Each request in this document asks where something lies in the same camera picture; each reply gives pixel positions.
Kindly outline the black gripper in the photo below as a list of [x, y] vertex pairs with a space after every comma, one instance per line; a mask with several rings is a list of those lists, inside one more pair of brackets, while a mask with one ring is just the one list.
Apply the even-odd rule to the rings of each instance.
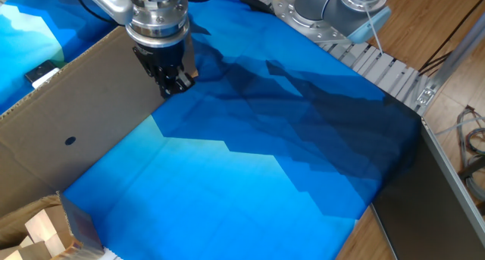
[[161, 96], [165, 99], [185, 92], [195, 84], [194, 79], [182, 70], [184, 69], [185, 48], [184, 40], [161, 48], [148, 47], [139, 43], [133, 47], [133, 52], [140, 60], [145, 72], [155, 79]]

